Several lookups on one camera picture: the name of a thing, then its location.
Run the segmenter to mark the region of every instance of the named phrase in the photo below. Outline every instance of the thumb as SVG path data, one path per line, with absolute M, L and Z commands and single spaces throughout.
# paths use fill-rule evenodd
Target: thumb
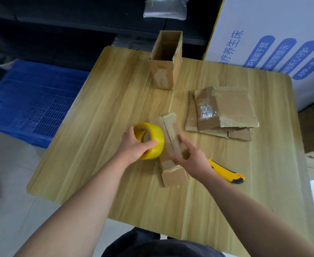
M 157 143 L 158 142 L 156 140 L 149 140 L 148 142 L 144 142 L 143 144 L 144 144 L 145 150 L 149 150 L 155 147 Z
M 181 158 L 180 156 L 178 155 L 171 155 L 170 156 L 170 159 L 176 164 L 176 165 L 181 165 L 183 166 L 186 162 L 185 159 Z

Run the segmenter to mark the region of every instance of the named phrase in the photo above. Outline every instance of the roll of packing tape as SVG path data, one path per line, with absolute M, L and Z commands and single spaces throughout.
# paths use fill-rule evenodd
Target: roll of packing tape
M 156 140 L 158 142 L 154 148 L 145 151 L 139 158 L 140 160 L 154 159 L 162 153 L 164 148 L 164 134 L 158 125 L 142 122 L 134 126 L 133 130 L 134 136 L 140 142 L 144 142 L 144 137 L 147 132 L 150 133 L 151 140 Z

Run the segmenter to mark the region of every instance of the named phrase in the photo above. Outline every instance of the wooden table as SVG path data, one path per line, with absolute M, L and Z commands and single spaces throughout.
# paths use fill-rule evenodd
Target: wooden table
M 260 122 L 252 130 L 252 142 L 191 132 L 185 136 L 207 157 L 243 174 L 246 181 L 239 189 L 314 242 L 314 205 L 290 77 L 183 58 L 175 90 L 161 90 L 151 84 L 149 55 L 118 47 L 103 50 L 27 192 L 63 203 L 114 154 L 129 125 L 169 112 L 184 124 L 189 90 L 247 87 Z M 160 174 L 156 160 L 132 164 L 109 218 L 248 255 L 198 181 L 190 178 L 179 188 L 163 188 Z

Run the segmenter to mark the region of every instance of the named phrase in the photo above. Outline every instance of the person's leg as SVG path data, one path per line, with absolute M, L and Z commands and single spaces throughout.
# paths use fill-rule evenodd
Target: person's leg
M 123 234 L 110 244 L 103 252 L 102 257 L 113 257 L 119 255 L 128 247 L 138 243 L 148 243 L 159 240 L 160 234 L 142 228 L 135 227 L 131 231 Z

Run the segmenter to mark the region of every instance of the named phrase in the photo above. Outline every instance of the blue plastic pallet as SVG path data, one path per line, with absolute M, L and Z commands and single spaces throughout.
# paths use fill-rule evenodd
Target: blue plastic pallet
M 0 132 L 47 148 L 88 75 L 18 60 L 0 81 Z

